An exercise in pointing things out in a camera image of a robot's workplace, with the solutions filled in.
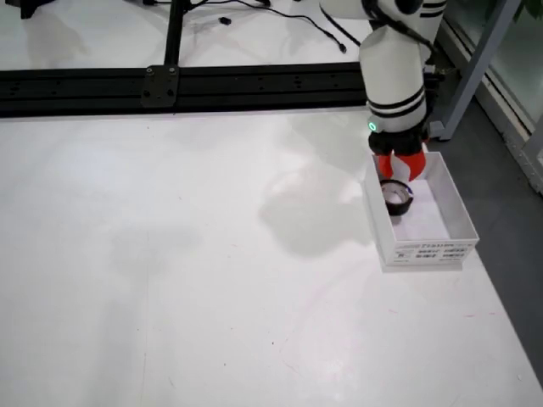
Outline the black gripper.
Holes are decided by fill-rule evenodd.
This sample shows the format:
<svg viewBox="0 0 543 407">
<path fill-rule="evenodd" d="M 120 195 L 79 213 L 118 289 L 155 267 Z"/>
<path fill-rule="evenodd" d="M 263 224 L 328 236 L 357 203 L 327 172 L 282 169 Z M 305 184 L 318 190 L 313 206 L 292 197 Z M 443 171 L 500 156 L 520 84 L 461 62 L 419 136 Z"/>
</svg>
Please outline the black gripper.
<svg viewBox="0 0 543 407">
<path fill-rule="evenodd" d="M 411 182 L 418 178 L 426 166 L 423 143 L 429 139 L 422 125 L 400 132 L 372 132 L 368 138 L 369 148 L 377 155 L 378 170 L 385 178 L 394 175 L 392 157 L 395 154 L 395 176 L 401 181 Z"/>
</svg>

